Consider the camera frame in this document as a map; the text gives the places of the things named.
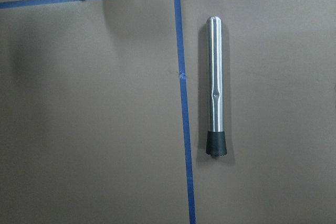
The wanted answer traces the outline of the steel muddler black tip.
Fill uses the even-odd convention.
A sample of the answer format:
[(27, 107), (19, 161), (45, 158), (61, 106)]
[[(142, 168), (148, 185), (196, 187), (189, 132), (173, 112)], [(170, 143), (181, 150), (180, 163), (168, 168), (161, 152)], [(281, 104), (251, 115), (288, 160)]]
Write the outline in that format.
[(222, 61), (222, 21), (218, 16), (208, 18), (207, 60), (208, 60), (208, 131), (206, 154), (224, 156), (227, 154), (224, 130), (224, 93)]

